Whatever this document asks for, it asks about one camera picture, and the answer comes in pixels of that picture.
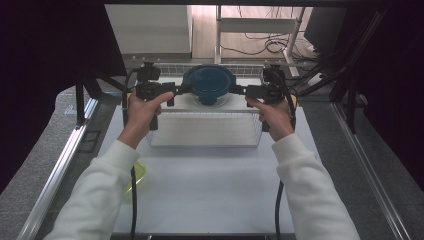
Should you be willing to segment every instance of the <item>wooden floor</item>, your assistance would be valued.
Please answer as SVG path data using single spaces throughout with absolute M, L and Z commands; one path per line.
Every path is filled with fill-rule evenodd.
M 299 15 L 302 8 L 295 7 L 252 7 L 241 6 L 243 18 L 295 18 Z M 306 8 L 300 31 L 304 31 L 308 23 L 312 8 Z M 216 6 L 192 6 L 193 14 L 193 58 L 214 58 L 216 42 Z M 221 16 L 240 17 L 238 6 L 223 6 Z M 249 38 L 268 37 L 269 34 L 247 33 Z M 281 39 L 288 39 L 288 34 L 281 36 Z M 265 48 L 266 39 L 248 39 L 244 33 L 223 33 L 221 34 L 221 46 L 233 48 L 242 52 L 257 53 Z M 302 55 L 311 57 L 313 54 L 308 47 L 311 45 L 303 38 L 303 32 L 299 32 L 296 47 Z M 278 51 L 281 46 L 270 46 L 271 50 Z M 267 50 L 257 55 L 247 55 L 222 49 L 222 58 L 231 59 L 283 59 L 282 52 L 271 53 Z

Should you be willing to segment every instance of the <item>person's right hand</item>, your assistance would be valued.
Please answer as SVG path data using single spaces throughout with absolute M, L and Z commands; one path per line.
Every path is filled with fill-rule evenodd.
M 259 109 L 259 121 L 268 122 L 269 134 L 274 141 L 278 141 L 292 133 L 293 127 L 290 123 L 289 104 L 286 100 L 277 105 L 267 105 L 255 98 L 246 97 L 246 101 Z

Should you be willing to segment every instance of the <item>blue lid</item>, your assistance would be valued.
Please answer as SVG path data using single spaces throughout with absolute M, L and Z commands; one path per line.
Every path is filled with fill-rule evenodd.
M 213 105 L 236 84 L 236 76 L 218 65 L 200 65 L 184 73 L 184 84 L 192 85 L 192 93 L 203 105 Z

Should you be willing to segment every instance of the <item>aluminum rail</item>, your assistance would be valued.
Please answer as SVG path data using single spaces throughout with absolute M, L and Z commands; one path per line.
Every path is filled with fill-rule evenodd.
M 361 166 L 364 172 L 365 178 L 367 179 L 371 190 L 374 193 L 375 198 L 377 199 L 377 202 L 380 205 L 380 208 L 382 209 L 383 214 L 385 215 L 396 239 L 411 239 L 408 234 L 408 231 L 405 229 L 405 225 L 403 224 L 400 214 L 397 212 L 396 207 L 390 200 L 390 197 L 384 189 L 380 179 L 378 178 L 370 159 L 365 153 L 365 150 L 362 148 L 358 137 L 355 134 L 351 133 L 349 126 L 346 124 L 346 116 L 344 114 L 341 104 L 332 103 L 331 107 L 340 123 L 340 126 L 343 129 L 343 132 L 347 137 L 347 140 L 349 141 L 350 146 L 352 147 L 356 155 L 356 158 L 358 159 L 359 165 Z
M 68 139 L 62 153 L 57 160 L 49 179 L 44 185 L 40 196 L 37 199 L 31 213 L 29 214 L 21 232 L 17 239 L 32 240 L 37 235 L 41 224 L 43 223 L 44 217 L 53 201 L 54 196 L 62 182 L 63 176 L 71 163 L 71 159 L 76 152 L 79 142 L 81 141 L 84 133 L 87 129 L 87 125 L 96 109 L 98 101 L 90 99 L 85 107 L 85 121 L 79 129 L 74 129 L 71 136 Z

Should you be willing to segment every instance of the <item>hand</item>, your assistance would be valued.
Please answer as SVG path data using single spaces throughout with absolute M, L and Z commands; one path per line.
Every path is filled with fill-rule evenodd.
M 246 97 L 246 101 L 259 109 L 259 121 L 267 121 L 270 129 L 269 134 L 274 141 L 278 141 L 292 133 L 293 127 L 290 123 L 289 104 L 286 100 L 277 105 L 267 105 L 254 98 Z
M 149 132 L 149 124 L 153 116 L 161 113 L 160 105 L 173 97 L 174 93 L 167 92 L 151 101 L 144 101 L 136 96 L 134 89 L 128 100 L 128 122 L 118 140 L 136 149 Z

